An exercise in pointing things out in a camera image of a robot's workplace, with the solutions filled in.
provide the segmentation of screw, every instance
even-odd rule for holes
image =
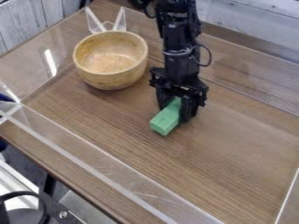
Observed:
[[[68,217],[68,213],[66,213],[66,212],[61,212],[61,213],[60,213],[60,218],[61,218],[61,219],[65,219],[66,217]]]

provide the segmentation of wooden table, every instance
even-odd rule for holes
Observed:
[[[117,8],[108,1],[90,5],[101,20],[113,21]],[[154,21],[128,11],[126,22],[149,45],[149,66],[161,66]],[[220,221],[273,223],[299,162],[297,65],[203,35],[213,53],[212,66],[200,73],[209,103],[188,124],[160,137],[148,128],[157,113],[148,73],[116,92],[98,91],[80,80],[70,54],[86,35],[81,11],[5,55],[1,81],[12,83],[5,88]],[[49,53],[54,68],[46,64]],[[161,222],[10,122],[0,126],[0,136],[120,222]],[[97,162],[94,151],[76,148],[73,153]]]

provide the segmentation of green foam block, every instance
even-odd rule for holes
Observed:
[[[149,122],[150,130],[166,136],[178,124],[181,99],[174,98]]]

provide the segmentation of wooden bowl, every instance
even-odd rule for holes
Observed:
[[[80,78],[92,87],[121,89],[130,86],[144,74],[148,46],[132,32],[105,31],[77,43],[72,58]]]

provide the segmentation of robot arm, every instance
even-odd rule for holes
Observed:
[[[197,43],[201,34],[201,21],[196,12],[196,0],[157,0],[154,15],[146,7],[150,0],[129,0],[149,18],[156,18],[162,39],[164,68],[150,68],[150,86],[156,88],[156,98],[162,109],[174,97],[181,98],[180,123],[187,123],[204,107],[208,86],[199,78],[200,67],[211,63],[209,49]],[[209,62],[200,63],[200,48],[209,53]]]

